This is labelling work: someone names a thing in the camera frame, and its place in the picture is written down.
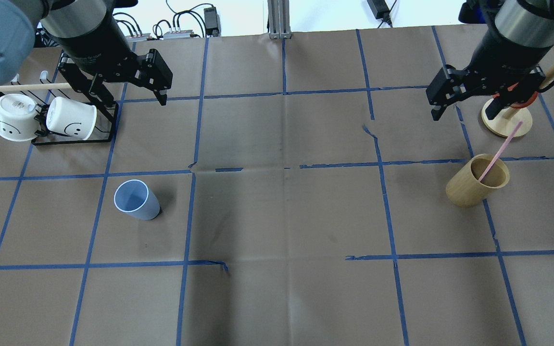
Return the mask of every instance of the blue cup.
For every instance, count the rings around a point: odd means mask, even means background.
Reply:
[[[160,202],[147,184],[132,179],[119,185],[114,192],[114,206],[136,219],[151,220],[160,214]]]

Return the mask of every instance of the smiley face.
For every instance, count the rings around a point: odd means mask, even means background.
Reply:
[[[71,123],[63,129],[63,133],[68,136],[78,136],[82,131],[81,125],[83,125],[83,123]]]
[[[15,132],[17,132],[17,134],[20,134],[20,130],[18,130],[13,125],[6,123],[5,121],[0,121],[0,129],[2,129],[2,131],[4,132],[8,132],[9,134],[13,134]]]

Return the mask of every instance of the wooden cup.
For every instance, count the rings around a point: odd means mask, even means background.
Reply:
[[[497,159],[482,182],[478,181],[493,155],[476,155],[446,185],[446,195],[457,206],[470,208],[479,204],[491,192],[504,187],[510,180],[508,167]]]

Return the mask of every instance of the white cup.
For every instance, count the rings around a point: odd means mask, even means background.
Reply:
[[[93,133],[97,108],[92,105],[55,97],[46,113],[46,127],[58,134],[86,140]]]
[[[132,179],[114,192],[114,206],[136,219],[151,220],[160,214],[160,202],[142,180]]]
[[[36,103],[29,96],[7,94],[0,97],[0,136],[14,142],[24,142],[37,137],[39,121],[33,117]]]

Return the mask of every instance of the white wall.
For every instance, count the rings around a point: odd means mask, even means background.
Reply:
[[[398,0],[391,18],[394,26],[458,24],[457,17],[464,0]],[[190,9],[200,0],[169,0],[175,11]],[[266,0],[213,0],[220,15],[223,36],[257,35],[266,32],[268,9]],[[387,0],[391,6],[393,0]],[[150,32],[160,19],[172,21],[164,0],[139,0],[136,7],[121,9],[136,17],[140,27]],[[203,14],[202,8],[196,9]],[[190,15],[181,17],[183,29],[198,31]],[[380,23],[371,15],[366,0],[290,0],[292,31],[330,31],[376,28]]]

